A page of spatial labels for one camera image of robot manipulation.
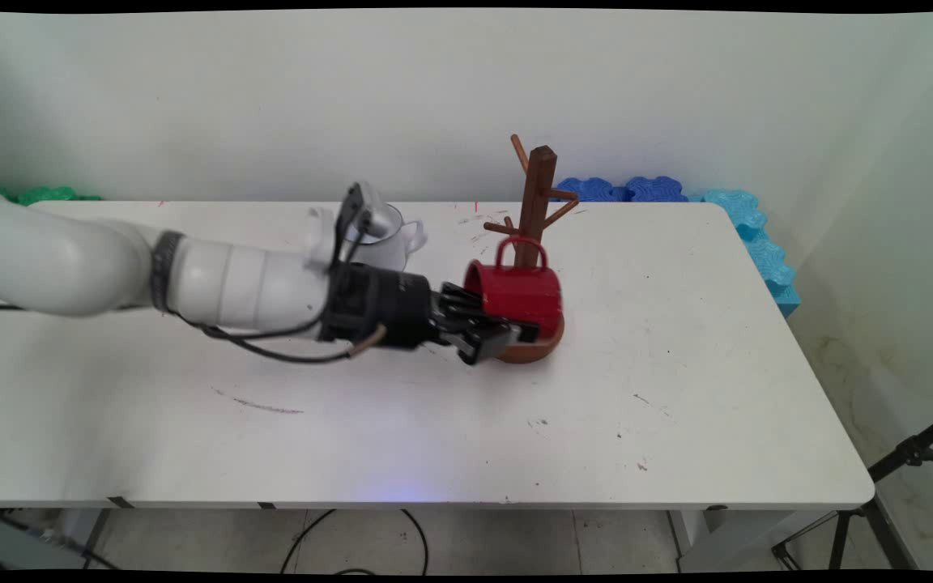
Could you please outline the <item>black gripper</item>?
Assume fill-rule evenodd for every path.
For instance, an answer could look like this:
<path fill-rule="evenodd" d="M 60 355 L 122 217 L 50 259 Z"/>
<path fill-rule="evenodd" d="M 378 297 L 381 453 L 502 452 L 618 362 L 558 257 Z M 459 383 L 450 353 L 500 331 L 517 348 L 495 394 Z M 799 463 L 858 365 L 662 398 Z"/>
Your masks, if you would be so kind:
<path fill-rule="evenodd" d="M 534 322 L 469 320 L 452 330 L 438 331 L 431 321 L 432 289 L 422 275 L 386 270 L 364 263 L 340 262 L 330 270 L 326 308 L 323 310 L 321 341 L 347 340 L 358 343 L 379 325 L 386 334 L 382 348 L 414 351 L 425 343 L 456 348 L 467 365 L 503 355 L 508 347 L 533 344 L 540 328 Z M 445 317 L 482 318 L 483 299 L 466 288 L 443 282 L 438 291 L 438 311 Z"/>

